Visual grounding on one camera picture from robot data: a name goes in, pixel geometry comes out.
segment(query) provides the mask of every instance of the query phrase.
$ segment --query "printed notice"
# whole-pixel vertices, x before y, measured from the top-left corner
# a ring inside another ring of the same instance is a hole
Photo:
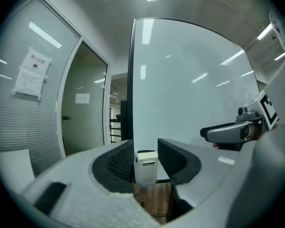
[[[76,94],[75,104],[89,104],[90,94]]]
[[[50,58],[46,57],[35,49],[30,48],[21,65],[21,68],[24,68],[34,74],[45,76],[50,62]]]
[[[43,80],[43,76],[21,68],[18,73],[14,91],[28,95],[40,96]]]

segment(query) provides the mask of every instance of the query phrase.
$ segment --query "door frame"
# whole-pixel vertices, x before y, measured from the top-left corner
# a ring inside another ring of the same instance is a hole
[[[86,37],[49,1],[44,0],[51,9],[56,12],[62,20],[64,20],[64,23],[67,23],[67,25],[75,31],[79,36],[79,40],[77,41],[76,45],[74,46],[67,62],[66,67],[63,71],[58,94],[57,94],[57,101],[56,101],[56,132],[57,132],[57,139],[58,139],[58,145],[61,153],[61,157],[66,157],[65,148],[63,145],[63,139],[62,139],[62,124],[61,124],[61,108],[62,108],[62,98],[63,98],[63,92],[64,87],[66,84],[66,79],[68,72],[70,70],[71,64],[73,62],[74,56],[80,46],[80,44],[83,42],[85,45],[93,52],[95,53],[106,65],[107,70],[105,74],[105,82],[104,82],[104,98],[103,98],[103,139],[104,139],[104,145],[110,144],[110,126],[109,126],[109,107],[110,107],[110,89],[111,89],[111,65],[109,61],[94,47],[94,45],[86,39]]]

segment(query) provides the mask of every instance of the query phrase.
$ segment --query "doorway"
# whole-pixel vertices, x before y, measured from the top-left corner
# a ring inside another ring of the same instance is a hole
[[[104,145],[103,102],[107,65],[84,43],[75,54],[62,100],[66,156]]]

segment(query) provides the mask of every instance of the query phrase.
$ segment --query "paper sign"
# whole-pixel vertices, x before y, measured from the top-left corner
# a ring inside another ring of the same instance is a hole
[[[41,96],[44,77],[21,68],[16,80],[15,92]]]
[[[75,104],[89,104],[90,94],[76,94]]]
[[[45,76],[50,62],[50,58],[47,58],[40,52],[30,48],[21,65],[21,68],[24,68],[32,73]]]

